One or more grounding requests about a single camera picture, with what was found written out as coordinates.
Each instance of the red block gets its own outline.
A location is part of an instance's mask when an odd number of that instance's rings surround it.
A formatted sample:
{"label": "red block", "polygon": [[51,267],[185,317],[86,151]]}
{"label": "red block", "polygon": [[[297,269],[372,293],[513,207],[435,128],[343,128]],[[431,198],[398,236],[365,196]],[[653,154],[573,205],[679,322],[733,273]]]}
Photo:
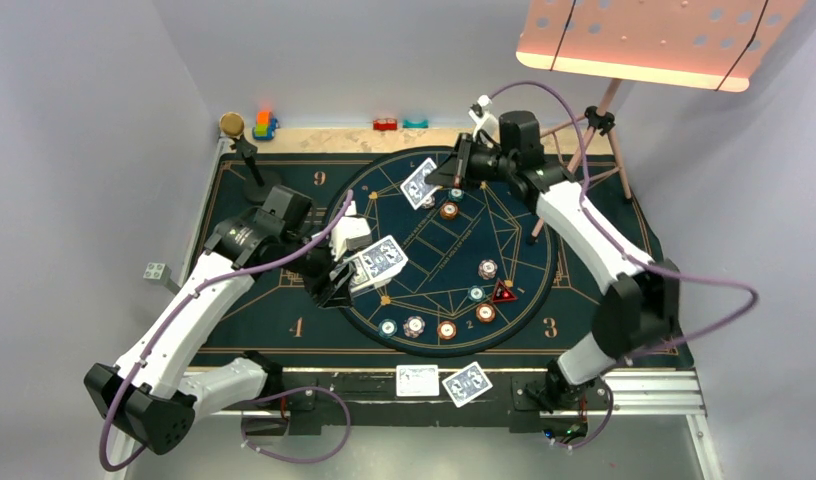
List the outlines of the red block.
{"label": "red block", "polygon": [[373,130],[381,132],[385,130],[396,130],[398,126],[399,122],[397,122],[395,118],[379,118],[373,122]]}

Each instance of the gray wall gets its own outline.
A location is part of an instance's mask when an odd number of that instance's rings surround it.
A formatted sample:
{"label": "gray wall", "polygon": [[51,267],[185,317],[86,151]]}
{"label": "gray wall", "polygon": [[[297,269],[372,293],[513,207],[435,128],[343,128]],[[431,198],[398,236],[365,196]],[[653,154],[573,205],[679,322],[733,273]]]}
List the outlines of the gray wall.
{"label": "gray wall", "polygon": [[0,480],[101,477],[82,378],[169,300],[214,131],[148,1],[0,1]]}
{"label": "gray wall", "polygon": [[[816,478],[816,1],[746,93],[636,85],[619,118],[666,253],[761,291],[748,317],[692,345],[726,478]],[[686,330],[745,298],[683,295]]]}
{"label": "gray wall", "polygon": [[[514,52],[529,0],[155,4],[215,117],[235,110],[252,120],[263,106],[284,126],[357,126],[415,112],[433,125],[466,125],[479,95],[512,81],[552,81],[581,108],[608,84],[520,65]],[[499,106],[564,118],[534,88],[500,96]]]}

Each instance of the teal poker chip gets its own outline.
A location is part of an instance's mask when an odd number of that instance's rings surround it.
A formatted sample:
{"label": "teal poker chip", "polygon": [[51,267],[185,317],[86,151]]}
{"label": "teal poker chip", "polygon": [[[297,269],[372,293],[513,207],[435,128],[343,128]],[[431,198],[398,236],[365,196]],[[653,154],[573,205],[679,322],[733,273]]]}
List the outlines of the teal poker chip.
{"label": "teal poker chip", "polygon": [[482,303],[482,300],[485,299],[485,291],[482,290],[482,287],[473,286],[467,291],[467,296],[470,297],[472,302]]}
{"label": "teal poker chip", "polygon": [[460,202],[461,200],[464,200],[464,190],[461,190],[460,188],[453,188],[449,190],[449,199],[453,202]]}
{"label": "teal poker chip", "polygon": [[379,336],[382,338],[390,338],[396,335],[397,325],[395,320],[385,318],[379,324]]}

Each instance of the black clamp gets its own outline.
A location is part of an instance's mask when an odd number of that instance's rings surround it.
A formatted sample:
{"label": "black clamp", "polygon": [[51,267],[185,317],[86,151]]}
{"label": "black clamp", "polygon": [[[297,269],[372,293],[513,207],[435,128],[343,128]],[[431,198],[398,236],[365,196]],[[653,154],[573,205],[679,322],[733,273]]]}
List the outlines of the black clamp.
{"label": "black clamp", "polygon": [[257,363],[267,374],[267,381],[264,383],[264,388],[258,398],[269,397],[285,390],[284,378],[281,375],[284,368],[280,364],[270,360],[257,350],[246,350],[241,356]]}
{"label": "black clamp", "polygon": [[598,130],[601,136],[605,136],[614,128],[614,114],[605,112],[605,115],[596,113],[597,107],[591,105],[585,109],[585,118],[588,119],[588,127]]}

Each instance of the tripod stand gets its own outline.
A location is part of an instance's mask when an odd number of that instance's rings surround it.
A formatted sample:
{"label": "tripod stand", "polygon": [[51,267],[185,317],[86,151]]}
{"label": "tripod stand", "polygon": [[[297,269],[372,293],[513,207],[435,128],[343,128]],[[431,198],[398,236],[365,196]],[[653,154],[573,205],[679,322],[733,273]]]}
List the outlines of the tripod stand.
{"label": "tripod stand", "polygon": [[[593,141],[594,135],[599,132],[600,135],[608,136],[608,144],[611,146],[611,152],[614,154],[614,167],[607,172],[602,172],[598,175],[594,175],[591,177],[591,182],[597,182],[602,178],[609,177],[614,175],[615,173],[620,175],[620,183],[623,185],[623,194],[626,197],[627,201],[632,200],[632,190],[629,188],[629,179],[626,176],[626,166],[623,163],[623,154],[620,152],[620,146],[617,142],[617,131],[615,130],[615,123],[614,123],[614,114],[608,111],[608,107],[611,105],[611,102],[614,100],[614,96],[617,95],[617,90],[620,88],[620,83],[622,80],[619,78],[614,78],[611,80],[611,83],[608,84],[608,88],[605,90],[605,93],[602,95],[602,100],[599,102],[599,105],[591,106],[585,109],[585,113],[580,115],[576,118],[576,122],[581,122],[582,120],[588,121],[588,129],[584,133],[584,140],[585,140],[585,149],[590,146],[591,142]],[[558,152],[558,159],[562,163],[564,160],[561,156],[561,151],[558,147],[558,137],[556,136],[556,132],[563,130],[569,126],[573,125],[573,121],[567,121],[564,123],[560,123],[548,130],[541,132],[542,137],[546,137],[552,135],[553,139],[555,140],[555,148]],[[579,169],[579,165],[582,163],[582,151],[580,148],[576,149],[576,153],[570,158],[570,161],[566,163],[567,169],[570,170],[572,173],[576,173],[576,170]],[[543,228],[543,220],[538,220],[535,224],[535,228],[532,229],[532,234],[526,239],[526,243],[529,245],[533,245],[540,235],[540,231]]]}

